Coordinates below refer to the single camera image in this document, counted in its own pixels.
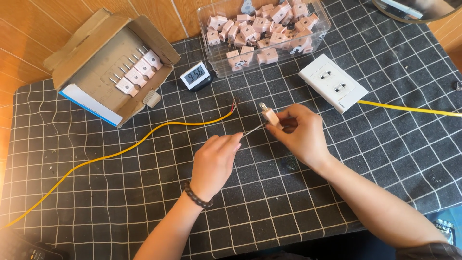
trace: white electrical outlet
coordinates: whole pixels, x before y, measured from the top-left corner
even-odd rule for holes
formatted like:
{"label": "white electrical outlet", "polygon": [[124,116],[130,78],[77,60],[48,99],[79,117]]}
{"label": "white electrical outlet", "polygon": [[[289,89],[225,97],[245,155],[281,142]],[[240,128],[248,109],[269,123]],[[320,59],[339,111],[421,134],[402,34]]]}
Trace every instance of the white electrical outlet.
{"label": "white electrical outlet", "polygon": [[341,114],[368,93],[324,54],[308,64],[298,75]]}

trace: black grid mat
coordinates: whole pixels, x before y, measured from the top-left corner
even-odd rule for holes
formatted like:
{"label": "black grid mat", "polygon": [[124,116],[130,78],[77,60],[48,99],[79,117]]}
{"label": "black grid mat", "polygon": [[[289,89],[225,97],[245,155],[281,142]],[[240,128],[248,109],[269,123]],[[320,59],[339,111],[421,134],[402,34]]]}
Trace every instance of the black grid mat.
{"label": "black grid mat", "polygon": [[[461,204],[460,118],[358,104],[340,115],[297,76],[324,53],[370,91],[366,100],[460,112],[461,93],[452,85],[460,73],[426,25],[390,20],[370,2],[324,5],[333,28],[314,55],[216,80],[197,93],[175,78],[205,60],[201,39],[174,44],[182,59],[160,88],[162,102],[120,130],[57,95],[51,80],[18,89],[0,224],[32,206],[74,165],[131,146],[167,120],[216,119],[233,96],[241,103],[224,122],[170,125],[122,156],[79,168],[14,227],[75,259],[132,258],[180,196],[194,152],[211,135],[261,124],[262,101],[320,112],[330,152],[420,212]],[[261,129],[243,139],[230,179],[200,214],[183,255],[219,258],[360,228],[332,187]]]}

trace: cardboard box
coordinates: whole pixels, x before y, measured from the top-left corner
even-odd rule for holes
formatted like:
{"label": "cardboard box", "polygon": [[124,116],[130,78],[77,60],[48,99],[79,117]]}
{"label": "cardboard box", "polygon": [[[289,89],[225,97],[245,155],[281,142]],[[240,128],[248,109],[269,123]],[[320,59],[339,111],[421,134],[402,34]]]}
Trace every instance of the cardboard box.
{"label": "cardboard box", "polygon": [[[131,97],[115,87],[110,78],[122,76],[119,67],[133,66],[141,53],[137,48],[152,49],[164,64]],[[123,18],[107,9],[98,10],[80,27],[67,44],[48,57],[43,66],[53,71],[53,84],[61,95],[121,127],[145,105],[153,107],[160,96],[155,92],[173,70],[180,56],[146,16]]]}

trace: hand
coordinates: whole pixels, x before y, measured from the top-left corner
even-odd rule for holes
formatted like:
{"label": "hand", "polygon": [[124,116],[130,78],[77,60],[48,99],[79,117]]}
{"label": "hand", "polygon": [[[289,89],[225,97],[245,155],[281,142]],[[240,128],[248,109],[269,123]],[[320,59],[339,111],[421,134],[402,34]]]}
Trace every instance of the hand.
{"label": "hand", "polygon": [[303,164],[315,169],[332,157],[327,149],[321,116],[299,104],[276,115],[284,129],[279,130],[270,124],[266,128]]}
{"label": "hand", "polygon": [[232,136],[214,135],[205,142],[194,158],[191,190],[203,201],[210,201],[225,185],[232,171],[242,133]]}

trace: black remote control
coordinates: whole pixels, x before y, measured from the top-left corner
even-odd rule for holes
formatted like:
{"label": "black remote control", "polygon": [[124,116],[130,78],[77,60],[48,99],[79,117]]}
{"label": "black remote control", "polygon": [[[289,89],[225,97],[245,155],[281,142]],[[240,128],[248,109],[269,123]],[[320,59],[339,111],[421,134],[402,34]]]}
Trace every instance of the black remote control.
{"label": "black remote control", "polygon": [[11,228],[0,229],[0,259],[6,260],[67,260],[67,252],[45,243],[30,243]]}

